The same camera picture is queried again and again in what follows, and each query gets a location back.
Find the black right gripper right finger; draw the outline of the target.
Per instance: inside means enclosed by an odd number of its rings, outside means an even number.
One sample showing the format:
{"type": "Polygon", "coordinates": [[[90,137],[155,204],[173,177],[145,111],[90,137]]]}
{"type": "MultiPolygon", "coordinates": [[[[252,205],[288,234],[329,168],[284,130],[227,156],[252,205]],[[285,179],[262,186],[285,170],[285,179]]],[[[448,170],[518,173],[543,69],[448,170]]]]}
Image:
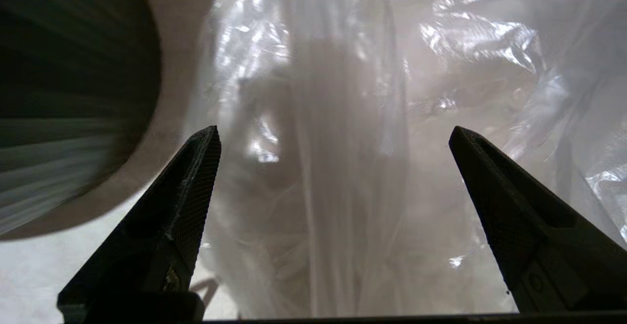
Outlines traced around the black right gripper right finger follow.
{"type": "Polygon", "coordinates": [[[449,148],[520,312],[626,311],[622,246],[477,132],[449,148]]]}

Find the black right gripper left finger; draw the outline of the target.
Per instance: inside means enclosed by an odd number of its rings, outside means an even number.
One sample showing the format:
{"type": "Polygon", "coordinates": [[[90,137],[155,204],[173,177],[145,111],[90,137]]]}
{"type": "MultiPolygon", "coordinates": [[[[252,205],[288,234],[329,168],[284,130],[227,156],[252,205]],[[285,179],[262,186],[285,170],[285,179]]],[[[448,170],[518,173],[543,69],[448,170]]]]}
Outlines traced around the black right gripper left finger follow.
{"type": "Polygon", "coordinates": [[[182,145],[60,291],[64,322],[202,322],[205,305],[190,284],[220,159],[217,126],[182,145]]]}

